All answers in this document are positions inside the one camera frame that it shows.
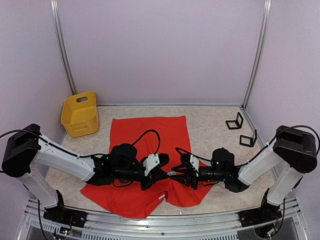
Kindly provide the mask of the red t-shirt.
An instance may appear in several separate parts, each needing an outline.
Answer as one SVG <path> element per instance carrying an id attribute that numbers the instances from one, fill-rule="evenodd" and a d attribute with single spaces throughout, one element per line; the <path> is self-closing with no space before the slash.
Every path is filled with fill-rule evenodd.
<path id="1" fill-rule="evenodd" d="M 135 145 L 139 161 L 154 152 L 168 154 L 169 163 L 163 167 L 165 172 L 181 163 L 176 147 L 191 151 L 185 116 L 113 119 L 110 147 L 122 143 Z M 194 190 L 167 178 L 145 191 L 141 190 L 138 182 L 125 186 L 117 180 L 115 185 L 87 184 L 80 193 L 111 213 L 130 219 L 145 219 L 162 201 L 175 207 L 194 207 L 203 201 L 210 190 L 210 186 L 202 184 Z"/>

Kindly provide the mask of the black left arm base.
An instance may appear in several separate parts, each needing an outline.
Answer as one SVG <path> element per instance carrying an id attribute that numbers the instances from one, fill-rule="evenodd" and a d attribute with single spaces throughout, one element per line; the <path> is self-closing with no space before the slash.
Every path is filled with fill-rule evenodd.
<path id="1" fill-rule="evenodd" d="M 65 207 L 46 208 L 43 214 L 44 219 L 70 227 L 84 228 L 88 213 Z"/>

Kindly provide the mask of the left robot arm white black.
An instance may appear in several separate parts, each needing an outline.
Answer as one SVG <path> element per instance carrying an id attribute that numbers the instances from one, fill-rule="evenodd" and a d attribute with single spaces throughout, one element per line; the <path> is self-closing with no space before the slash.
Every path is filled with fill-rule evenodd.
<path id="1" fill-rule="evenodd" d="M 1 134 L 7 137 L 2 173 L 18 179 L 57 221 L 70 218 L 62 194 L 51 187 L 36 165 L 44 165 L 70 174 L 93 186 L 112 185 L 115 180 L 138 182 L 143 191 L 167 179 L 162 169 L 169 163 L 166 153 L 152 153 L 138 161 L 138 150 L 133 143 L 121 143 L 110 153 L 82 155 L 55 143 L 40 132 L 33 123 L 23 129 Z"/>

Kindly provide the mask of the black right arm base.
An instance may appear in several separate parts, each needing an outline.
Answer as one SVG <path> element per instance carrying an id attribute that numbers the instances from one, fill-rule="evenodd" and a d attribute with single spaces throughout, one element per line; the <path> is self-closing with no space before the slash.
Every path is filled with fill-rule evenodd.
<path id="1" fill-rule="evenodd" d="M 238 213 L 242 227 L 259 225 L 282 218 L 279 206 L 260 206 L 257 208 L 243 210 Z"/>

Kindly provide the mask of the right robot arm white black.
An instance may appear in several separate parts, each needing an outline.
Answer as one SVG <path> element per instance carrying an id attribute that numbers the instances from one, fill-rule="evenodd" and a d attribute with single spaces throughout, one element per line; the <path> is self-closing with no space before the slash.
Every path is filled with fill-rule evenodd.
<path id="1" fill-rule="evenodd" d="M 240 193 L 283 163 L 281 174 L 266 190 L 260 207 L 253 209 L 256 218 L 266 222 L 279 211 L 288 193 L 303 176 L 317 167 L 320 136 L 306 125 L 281 125 L 276 129 L 275 136 L 254 157 L 241 165 L 236 165 L 234 154 L 223 147 L 212 152 L 209 166 L 200 166 L 199 156 L 179 147 L 175 150 L 180 154 L 181 164 L 172 168 L 176 174 L 170 178 L 194 190 L 200 182 L 223 182 L 230 192 Z"/>

